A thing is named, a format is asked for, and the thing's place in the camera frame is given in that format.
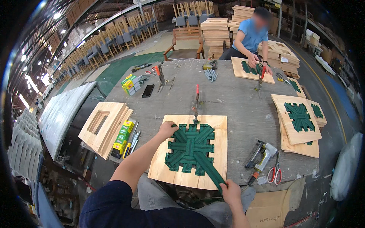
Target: hand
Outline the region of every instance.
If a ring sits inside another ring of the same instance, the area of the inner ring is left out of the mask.
[[[232,180],[226,180],[228,185],[220,183],[219,186],[222,188],[223,191],[223,199],[230,207],[242,207],[241,202],[241,188]]]
[[[271,68],[269,67],[269,65],[266,62],[262,63],[262,65],[266,66],[266,73],[273,75],[273,71],[271,70]]]
[[[179,127],[171,127],[173,124],[175,123],[172,121],[165,121],[161,124],[157,135],[162,139],[162,141],[171,138],[174,132],[179,130]]]
[[[257,55],[251,53],[250,55],[247,56],[247,58],[249,59],[249,66],[251,68],[256,69],[256,63],[257,63],[257,61],[260,61],[260,59],[257,57]]]

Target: white plastic wrap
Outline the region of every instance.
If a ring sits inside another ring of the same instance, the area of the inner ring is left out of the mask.
[[[324,67],[330,74],[332,74],[333,76],[336,75],[336,73],[333,71],[333,69],[328,65],[328,63],[326,61],[323,60],[322,57],[316,55],[315,58],[322,65],[322,67]]]
[[[359,163],[361,144],[362,134],[357,133],[338,156],[330,189],[330,196],[336,201],[344,200],[349,193]]]
[[[67,130],[77,111],[86,97],[96,87],[96,83],[87,83],[52,97],[45,107],[38,125],[53,160],[59,155]]]
[[[42,144],[37,130],[35,116],[26,109],[13,127],[11,146],[8,149],[8,159],[11,169],[16,175],[29,180],[36,180],[38,174],[39,156]]]

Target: stack of chairs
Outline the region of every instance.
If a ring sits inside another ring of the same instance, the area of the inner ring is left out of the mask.
[[[98,69],[119,53],[131,46],[136,47],[157,33],[157,20],[150,12],[119,20],[93,35],[63,61],[52,75],[54,86],[59,88],[66,81],[83,78],[89,71]]]
[[[174,5],[176,26],[181,27],[199,27],[207,18],[214,17],[213,2],[196,1],[185,2]]]

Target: orange-handled scissors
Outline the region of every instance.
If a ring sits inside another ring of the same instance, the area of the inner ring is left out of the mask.
[[[281,182],[281,177],[282,175],[281,175],[281,170],[279,168],[279,152],[278,152],[276,155],[276,164],[274,167],[270,169],[268,173],[268,183],[274,183],[278,185]]]

